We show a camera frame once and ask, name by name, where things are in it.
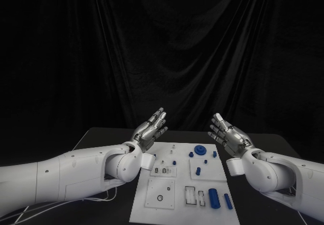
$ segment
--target blue part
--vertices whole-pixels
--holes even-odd
[[[195,175],[199,175],[199,167],[197,167]]]
[[[208,199],[210,199],[210,205],[212,209],[220,208],[218,198],[217,198],[217,190],[214,188],[208,189]]]
[[[233,209],[233,206],[231,206],[231,203],[230,203],[230,199],[228,199],[227,194],[224,194],[224,200],[225,200],[225,203],[227,203],[227,208],[228,209]]]
[[[204,155],[205,154],[205,147],[202,146],[202,145],[197,145],[195,147],[194,147],[194,152],[195,152],[195,154],[197,155]]]

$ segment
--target black table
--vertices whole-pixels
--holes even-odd
[[[74,150],[122,144],[129,140],[132,129],[91,128],[79,141]],[[254,146],[264,152],[273,152],[300,158],[283,138],[271,134],[248,134]],[[215,144],[218,157],[224,167],[227,185],[235,207],[240,225],[303,225],[297,212],[280,203],[267,199],[248,185],[244,176],[231,177],[227,172],[225,160],[230,155],[223,147],[207,136],[205,132],[166,131],[158,142]],[[117,187],[116,198],[110,202],[76,201],[48,210],[21,223],[21,225],[122,225],[129,223],[129,213],[135,197],[138,177],[132,182]],[[43,209],[24,214],[22,220]],[[322,225],[318,220],[302,215],[307,225]]]

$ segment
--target small component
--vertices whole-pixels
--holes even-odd
[[[197,167],[195,175],[199,175],[199,167]]]
[[[204,207],[205,206],[205,202],[204,202],[204,192],[202,191],[197,192],[197,197],[198,197],[198,205],[201,207]]]
[[[231,203],[230,203],[230,199],[228,199],[227,194],[224,194],[224,200],[225,200],[225,203],[227,203],[227,208],[231,210],[233,209],[233,206],[231,206]]]
[[[217,190],[214,188],[208,189],[208,199],[210,199],[210,206],[212,209],[220,208],[218,198],[217,198]]]
[[[195,154],[197,155],[204,155],[205,154],[205,147],[202,146],[202,145],[197,145],[195,147],[194,147],[194,152],[195,152]]]
[[[194,187],[185,186],[185,206],[195,206],[197,200],[194,196]]]

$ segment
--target black curtain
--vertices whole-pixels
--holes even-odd
[[[320,160],[319,15],[305,1],[9,2],[1,142],[14,162],[63,153],[90,127],[135,128],[159,107],[171,130],[208,131],[218,112]]]

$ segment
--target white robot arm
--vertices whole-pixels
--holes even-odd
[[[223,120],[211,119],[210,137],[233,157],[225,161],[231,176],[243,175],[251,187],[271,200],[324,222],[324,165],[253,146],[248,136]],[[295,185],[295,194],[282,192]]]
[[[166,131],[162,108],[119,145],[79,149],[35,163],[0,167],[0,217],[43,202],[71,201],[125,184],[155,157],[143,153]]]

